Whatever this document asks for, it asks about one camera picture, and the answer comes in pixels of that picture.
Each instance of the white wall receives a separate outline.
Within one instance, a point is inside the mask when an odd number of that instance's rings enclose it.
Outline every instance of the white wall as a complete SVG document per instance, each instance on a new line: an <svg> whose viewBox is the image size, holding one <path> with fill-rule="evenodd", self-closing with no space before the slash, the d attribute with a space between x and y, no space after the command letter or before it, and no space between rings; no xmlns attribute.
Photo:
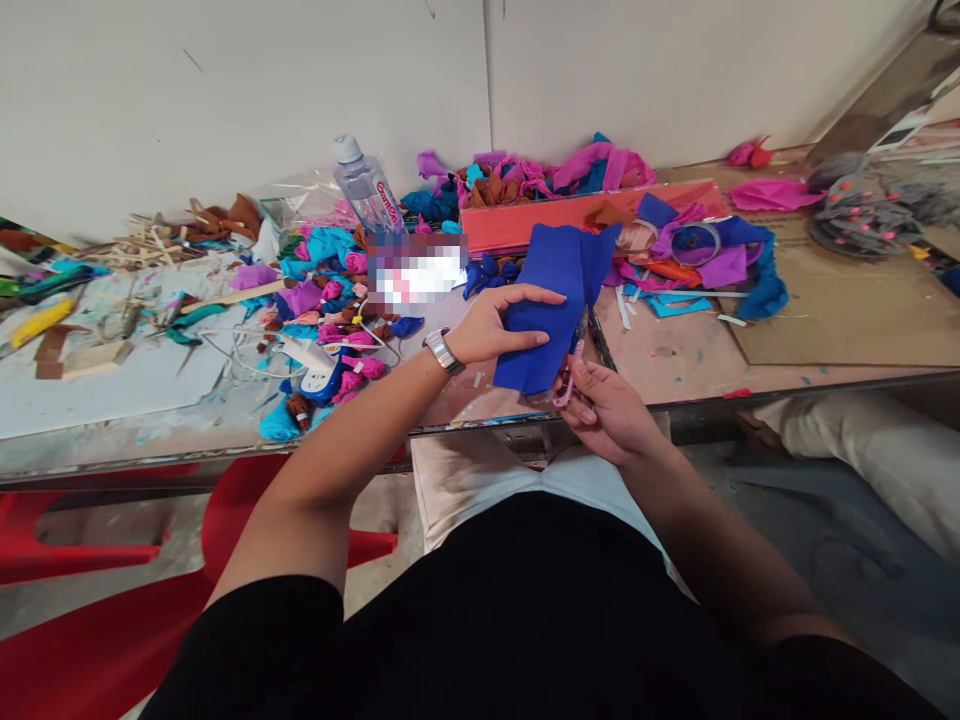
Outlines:
<svg viewBox="0 0 960 720"><path fill-rule="evenodd" d="M493 144L559 162L601 130L652 165L813 142L932 0L488 0Z"/></svg>
<svg viewBox="0 0 960 720"><path fill-rule="evenodd" d="M341 132L398 192L426 147L490 147L480 0L4 0L0 26L0 215L68 242L229 206Z"/></svg>

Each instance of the water bottle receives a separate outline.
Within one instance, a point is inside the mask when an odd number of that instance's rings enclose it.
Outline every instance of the water bottle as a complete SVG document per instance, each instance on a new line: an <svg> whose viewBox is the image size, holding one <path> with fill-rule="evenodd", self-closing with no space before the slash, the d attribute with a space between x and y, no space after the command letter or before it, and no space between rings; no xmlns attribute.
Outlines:
<svg viewBox="0 0 960 720"><path fill-rule="evenodd" d="M365 156L353 135L334 139L333 152L339 163L333 178L367 232L403 232L403 213L377 159Z"/></svg>

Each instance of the red chair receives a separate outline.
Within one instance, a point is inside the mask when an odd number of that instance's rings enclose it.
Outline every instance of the red chair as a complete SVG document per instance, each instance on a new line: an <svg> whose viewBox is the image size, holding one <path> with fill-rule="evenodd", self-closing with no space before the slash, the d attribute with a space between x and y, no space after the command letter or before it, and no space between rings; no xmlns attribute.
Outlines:
<svg viewBox="0 0 960 720"><path fill-rule="evenodd" d="M200 535L205 565L87 605L0 642L0 708L9 720L116 720L166 675L286 455L235 461ZM396 550L397 536L350 531L347 565Z"/></svg>
<svg viewBox="0 0 960 720"><path fill-rule="evenodd" d="M115 473L136 479L192 475L199 463ZM0 496L0 585L75 575L153 562L157 545L91 547L45 545L37 540L37 520L65 492L13 492Z"/></svg>

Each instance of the green object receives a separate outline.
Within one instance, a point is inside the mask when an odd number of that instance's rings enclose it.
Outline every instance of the green object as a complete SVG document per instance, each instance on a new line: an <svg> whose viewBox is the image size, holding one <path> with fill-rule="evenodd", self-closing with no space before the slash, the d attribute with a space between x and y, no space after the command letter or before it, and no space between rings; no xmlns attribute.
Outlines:
<svg viewBox="0 0 960 720"><path fill-rule="evenodd" d="M227 311L226 305L206 305L202 308L194 310L192 313L187 313L186 315L178 316L173 322L170 323L170 327L167 328L166 335L168 338L173 340L177 345L184 346L198 346L203 345L203 340L200 338L192 338L183 334L185 328L190 327L191 325L200 322L204 318L208 318L211 315L219 315L222 312Z"/></svg>

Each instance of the white fabric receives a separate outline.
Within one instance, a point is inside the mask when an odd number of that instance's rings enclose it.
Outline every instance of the white fabric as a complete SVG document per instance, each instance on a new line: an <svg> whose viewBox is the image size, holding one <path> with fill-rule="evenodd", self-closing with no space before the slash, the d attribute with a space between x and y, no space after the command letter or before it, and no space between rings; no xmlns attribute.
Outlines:
<svg viewBox="0 0 960 720"><path fill-rule="evenodd" d="M754 410L794 456L838 458L944 559L960 565L960 433L874 392Z"/></svg>

